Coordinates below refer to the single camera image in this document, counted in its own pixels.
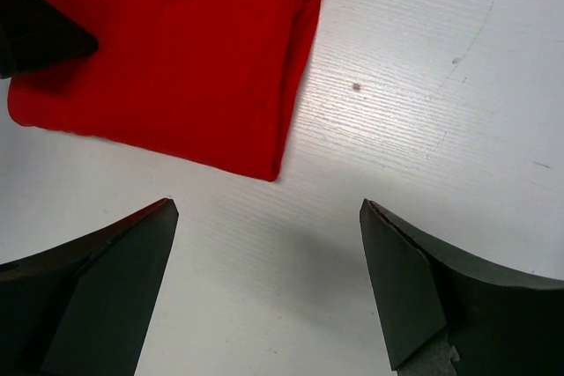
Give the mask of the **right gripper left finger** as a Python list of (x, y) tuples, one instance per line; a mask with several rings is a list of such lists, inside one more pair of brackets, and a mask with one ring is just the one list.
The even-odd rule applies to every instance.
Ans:
[(132, 375), (174, 242), (161, 199), (1, 266), (3, 375)]

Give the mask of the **red t shirt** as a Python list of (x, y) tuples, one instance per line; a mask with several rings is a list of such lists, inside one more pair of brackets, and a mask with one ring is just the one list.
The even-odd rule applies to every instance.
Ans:
[(278, 178), (322, 0), (49, 0), (97, 52), (15, 77), (16, 123)]

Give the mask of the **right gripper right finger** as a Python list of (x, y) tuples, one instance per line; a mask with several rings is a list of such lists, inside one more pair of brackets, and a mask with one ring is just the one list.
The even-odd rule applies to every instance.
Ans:
[(560, 375), (563, 283), (477, 257), (365, 200), (360, 229), (399, 375)]

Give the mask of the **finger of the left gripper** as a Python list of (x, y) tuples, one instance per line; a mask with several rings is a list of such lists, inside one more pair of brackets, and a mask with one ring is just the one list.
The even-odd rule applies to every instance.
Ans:
[(96, 38), (47, 0), (1, 0), (1, 78), (43, 70), (98, 49)]

